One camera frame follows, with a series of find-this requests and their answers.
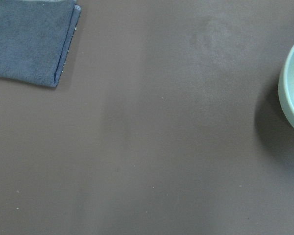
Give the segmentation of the grey folded cloth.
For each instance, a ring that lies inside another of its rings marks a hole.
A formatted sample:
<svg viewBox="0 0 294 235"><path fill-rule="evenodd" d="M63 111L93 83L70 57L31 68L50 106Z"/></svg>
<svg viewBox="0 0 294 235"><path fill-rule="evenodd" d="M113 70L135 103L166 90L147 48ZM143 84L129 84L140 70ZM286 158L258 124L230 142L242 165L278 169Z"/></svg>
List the grey folded cloth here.
<svg viewBox="0 0 294 235"><path fill-rule="evenodd" d="M80 13L75 0L0 0L0 77L56 87Z"/></svg>

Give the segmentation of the light green bowl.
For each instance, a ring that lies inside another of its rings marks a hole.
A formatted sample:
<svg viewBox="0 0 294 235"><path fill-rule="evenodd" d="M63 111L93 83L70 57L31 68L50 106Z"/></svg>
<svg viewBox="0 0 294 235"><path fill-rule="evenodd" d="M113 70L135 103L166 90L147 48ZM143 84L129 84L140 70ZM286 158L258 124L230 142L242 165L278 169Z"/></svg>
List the light green bowl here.
<svg viewBox="0 0 294 235"><path fill-rule="evenodd" d="M294 45L280 72L278 96L282 111L294 128Z"/></svg>

